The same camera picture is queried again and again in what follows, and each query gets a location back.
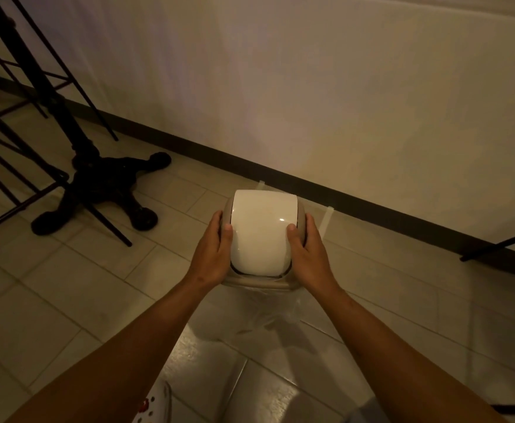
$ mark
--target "baseboard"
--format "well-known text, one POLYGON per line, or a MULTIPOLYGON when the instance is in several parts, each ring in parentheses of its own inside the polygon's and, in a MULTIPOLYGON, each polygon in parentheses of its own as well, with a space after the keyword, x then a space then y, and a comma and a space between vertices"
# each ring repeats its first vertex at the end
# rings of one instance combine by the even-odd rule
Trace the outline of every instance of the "baseboard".
MULTIPOLYGON (((0 89, 21 95, 20 89, 14 82, 2 77, 0 77, 0 89)), ((35 94, 34 89, 31 87, 28 87, 28 91, 31 92, 31 94, 35 94)), ((89 106, 70 100, 66 100, 66 103, 76 117, 99 123, 98 118, 89 106)), ((175 135, 167 134, 166 132, 142 125, 141 123, 126 120, 109 113, 103 112, 102 114, 111 127, 122 134, 149 142, 255 181, 263 180, 272 187, 297 194, 322 205, 332 206, 336 210, 355 218, 405 234, 406 236, 438 246, 439 248, 444 248, 461 255, 470 250, 489 245, 489 242, 469 236, 468 234, 439 226, 429 221, 416 218, 415 216, 403 214, 402 212, 350 196, 346 193, 306 181, 302 178, 293 177, 284 172, 250 162, 210 147, 205 147, 204 145, 188 141, 175 135)), ((479 261, 499 270, 515 274, 514 250, 502 249, 492 254, 482 256, 479 258, 479 261)))

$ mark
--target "white tape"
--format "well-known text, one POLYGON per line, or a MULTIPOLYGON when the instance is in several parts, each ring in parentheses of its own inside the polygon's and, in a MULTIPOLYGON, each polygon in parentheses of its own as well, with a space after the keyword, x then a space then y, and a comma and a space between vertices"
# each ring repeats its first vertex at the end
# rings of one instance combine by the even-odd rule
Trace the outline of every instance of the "white tape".
POLYGON ((332 206, 328 206, 326 208, 326 212, 324 212, 324 217, 322 218, 322 222, 320 223, 320 227, 318 227, 318 233, 320 233, 320 237, 324 239, 324 234, 328 229, 328 224, 330 223, 330 219, 332 218, 332 214, 334 213, 334 208, 332 206))

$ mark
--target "hand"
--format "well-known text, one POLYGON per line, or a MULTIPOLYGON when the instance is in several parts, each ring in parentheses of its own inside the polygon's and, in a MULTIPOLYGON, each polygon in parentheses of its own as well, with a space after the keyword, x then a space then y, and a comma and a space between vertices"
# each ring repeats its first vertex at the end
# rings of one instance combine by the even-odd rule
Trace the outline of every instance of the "hand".
POLYGON ((313 295, 339 289, 332 274, 326 248, 311 214, 307 217, 307 243, 303 247, 295 224, 287 226, 287 238, 291 245, 292 269, 297 280, 313 295))
POLYGON ((233 231, 230 224, 225 224, 219 237, 221 215, 222 211, 212 215, 211 222, 199 240, 185 275, 186 278, 208 287, 209 291, 224 280, 230 268, 233 231))

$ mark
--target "white wall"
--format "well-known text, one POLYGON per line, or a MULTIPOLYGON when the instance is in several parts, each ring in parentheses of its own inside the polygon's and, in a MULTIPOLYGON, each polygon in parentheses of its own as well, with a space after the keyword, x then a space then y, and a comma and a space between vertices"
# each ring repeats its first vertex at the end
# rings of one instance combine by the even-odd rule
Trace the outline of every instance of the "white wall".
POLYGON ((515 0, 22 1, 105 111, 473 236, 515 234, 515 0))

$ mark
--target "person's right arm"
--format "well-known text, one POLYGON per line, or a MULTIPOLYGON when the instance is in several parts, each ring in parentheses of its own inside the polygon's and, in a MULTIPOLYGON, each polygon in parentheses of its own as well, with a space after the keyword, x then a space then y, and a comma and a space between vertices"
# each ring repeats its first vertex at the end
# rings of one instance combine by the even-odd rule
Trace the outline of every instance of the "person's right arm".
POLYGON ((468 387, 428 360, 353 300, 332 274, 314 219, 303 247, 287 228, 297 279, 318 300, 392 423, 506 420, 468 387))

